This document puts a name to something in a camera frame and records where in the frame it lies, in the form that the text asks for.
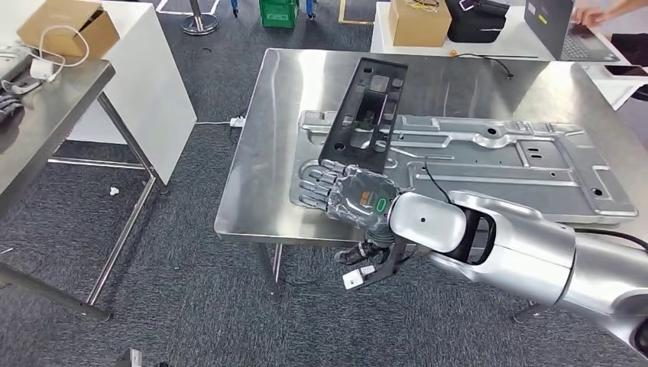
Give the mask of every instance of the green label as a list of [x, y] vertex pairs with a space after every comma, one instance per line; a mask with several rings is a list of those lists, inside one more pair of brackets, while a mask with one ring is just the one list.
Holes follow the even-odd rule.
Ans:
[[287, 21], [288, 14], [268, 14], [266, 18], [271, 21]]
[[385, 207], [387, 207], [387, 200], [384, 199], [384, 198], [378, 200], [378, 202], [376, 203], [376, 210], [377, 210], [379, 213], [382, 213], [382, 212], [384, 211], [384, 208], [385, 208]]

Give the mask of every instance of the black cable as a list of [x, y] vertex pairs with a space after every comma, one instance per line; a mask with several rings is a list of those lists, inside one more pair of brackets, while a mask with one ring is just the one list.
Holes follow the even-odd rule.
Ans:
[[481, 57], [482, 59], [491, 60], [491, 61], [494, 61], [494, 62], [496, 62], [496, 63], [499, 63], [499, 64], [504, 68], [504, 70], [506, 70], [506, 72], [507, 72], [507, 79], [513, 79], [513, 73], [512, 73], [512, 72], [507, 68], [506, 65], [504, 65], [503, 62], [499, 61], [498, 59], [494, 59], [494, 58], [492, 58], [492, 57], [488, 57], [488, 56], [486, 56], [486, 55], [471, 54], [471, 53], [469, 53], [469, 52], [467, 52], [467, 53], [463, 53], [463, 54], [457, 54], [457, 55], [455, 55], [455, 56], [453, 56], [453, 57], [461, 57], [461, 56], [465, 56], [465, 55], [468, 55], [468, 56], [475, 56], [475, 57]]
[[452, 204], [452, 200], [450, 200], [450, 196], [448, 196], [448, 193], [439, 186], [439, 184], [436, 182], [434, 177], [432, 177], [432, 174], [429, 172], [429, 169], [427, 167], [427, 156], [425, 156], [425, 158], [423, 159], [423, 163], [425, 164], [425, 170], [427, 172], [427, 176], [430, 178], [434, 186], [436, 186], [436, 188], [439, 189], [441, 193], [443, 193], [443, 196], [445, 196], [445, 202], [448, 204]]
[[229, 134], [228, 134], [229, 135], [229, 141], [231, 141], [232, 144], [237, 145], [238, 144], [238, 138], [236, 138], [236, 140], [232, 139], [232, 132], [233, 131], [234, 131], [234, 128], [230, 126], [229, 127]]
[[409, 254], [408, 256], [406, 256], [405, 258], [402, 258], [398, 263], [403, 264], [405, 261], [410, 260], [412, 258], [412, 256], [414, 256], [414, 254], [416, 254], [419, 251], [420, 246], [421, 246], [421, 244], [417, 243], [416, 247], [414, 248], [414, 251], [412, 251], [412, 253]]
[[606, 229], [589, 229], [589, 228], [574, 228], [575, 232], [579, 233], [591, 233], [593, 235], [610, 235], [612, 237], [618, 237], [620, 239], [626, 239], [628, 241], [634, 242], [639, 246], [643, 247], [648, 251], [648, 242], [638, 239], [633, 235], [628, 235], [627, 233], [608, 231]]

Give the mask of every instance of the black bag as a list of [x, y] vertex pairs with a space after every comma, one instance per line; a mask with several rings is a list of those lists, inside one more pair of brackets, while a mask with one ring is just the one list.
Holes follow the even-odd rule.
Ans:
[[461, 0], [446, 0], [452, 23], [448, 38], [452, 42], [489, 44], [497, 39], [506, 23], [508, 5], [482, 2], [468, 11], [459, 4]]

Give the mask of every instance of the laptop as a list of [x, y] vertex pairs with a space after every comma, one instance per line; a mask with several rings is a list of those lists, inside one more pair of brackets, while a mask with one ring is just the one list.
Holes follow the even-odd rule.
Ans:
[[573, 0], [526, 0], [524, 21], [556, 60], [619, 61], [587, 27], [570, 21], [573, 9]]

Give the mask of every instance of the silver robot arm segment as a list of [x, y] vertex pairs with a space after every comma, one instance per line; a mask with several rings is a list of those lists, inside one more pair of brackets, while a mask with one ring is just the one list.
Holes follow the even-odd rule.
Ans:
[[[648, 358], [645, 250], [577, 233], [516, 203], [449, 195], [455, 205], [400, 195], [389, 215], [394, 234], [432, 249], [437, 268], [569, 310]], [[488, 224], [488, 240], [481, 257], [469, 261], [479, 222]]]

